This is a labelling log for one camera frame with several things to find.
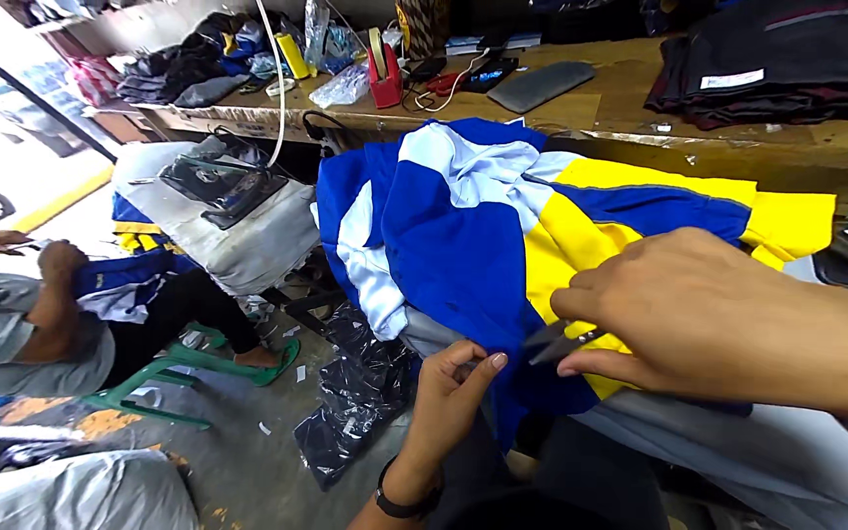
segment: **black watch strap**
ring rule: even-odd
[[[388,517],[394,517],[395,519],[411,519],[412,517],[417,516],[423,518],[425,515],[437,508],[437,503],[440,502],[440,494],[443,493],[443,489],[432,489],[430,493],[428,493],[427,497],[421,499],[419,503],[410,506],[402,506],[388,500],[388,498],[384,496],[382,483],[384,481],[384,475],[388,473],[388,468],[391,467],[395,458],[397,458],[397,456],[388,460],[388,463],[385,464],[384,469],[382,469],[382,474],[378,477],[378,488],[375,489],[375,504],[377,504]]]

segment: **yellow fabric panel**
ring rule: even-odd
[[[139,234],[139,235],[136,236],[136,238],[139,239],[139,242],[142,244],[142,250],[144,250],[146,252],[149,252],[153,248],[159,246],[159,243],[157,243],[156,240],[153,239],[153,236],[148,236],[146,234]]]
[[[120,234],[120,247],[130,254],[135,253],[141,247],[141,244],[135,237],[136,234]]]
[[[681,187],[709,197],[730,199],[747,207],[754,204],[757,194],[757,183],[751,180],[683,176],[595,159],[572,161],[555,178],[555,182],[605,189],[620,186]]]
[[[542,210],[539,223],[525,237],[526,297],[546,323],[558,319],[551,309],[551,294],[568,287],[578,271],[594,269],[616,256],[640,234],[617,223],[592,223],[568,198],[555,193]],[[565,330],[571,338],[595,326],[577,321]],[[630,350],[613,335],[606,335],[584,348],[608,348],[624,353]],[[621,387],[631,387],[599,375],[585,374],[588,384],[601,399]]]
[[[114,234],[162,234],[158,224],[136,223],[134,221],[114,221]]]
[[[182,247],[175,243],[162,243],[162,248],[171,251],[173,254],[184,254],[186,252],[182,250]]]
[[[570,163],[555,182],[573,186],[611,188],[619,186],[674,186],[695,193],[732,200],[751,208],[742,241],[752,245],[751,257],[780,270],[785,261],[802,258],[829,245],[833,195],[758,192],[757,183],[724,178],[671,175],[604,160],[578,159]],[[570,199],[553,193],[526,235],[526,296],[546,323],[558,319],[551,309],[551,294],[567,287],[577,271],[594,269],[616,256],[642,236],[619,223],[594,223]],[[565,334],[574,338],[595,326],[572,323]],[[630,354],[613,335],[606,335],[583,349],[609,349]],[[600,399],[626,383],[584,374]]]
[[[238,50],[238,43],[235,42],[235,36],[230,33],[221,33],[221,38],[224,39],[224,54],[231,54]]]
[[[755,247],[752,258],[780,271],[830,245],[835,209],[835,195],[759,191],[741,240]]]

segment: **yellow floor stripe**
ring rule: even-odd
[[[105,170],[101,171],[99,175],[94,175],[88,178],[87,182],[84,182],[80,186],[75,187],[63,195],[59,195],[47,205],[18,220],[17,223],[3,228],[6,230],[18,230],[19,232],[28,234],[32,230],[39,228],[42,224],[51,221],[54,217],[57,217],[57,215],[62,211],[65,211],[77,204],[84,197],[87,197],[101,187],[106,186],[112,175],[113,166],[109,166]]]

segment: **clothing label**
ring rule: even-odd
[[[726,89],[728,87],[739,87],[754,83],[764,79],[764,69],[755,70],[754,72],[745,72],[744,74],[735,74],[734,76],[705,76],[702,78],[702,83],[699,85],[699,90],[706,89]]]

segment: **gray cloth cover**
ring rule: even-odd
[[[160,451],[106,451],[0,474],[0,530],[196,530]]]

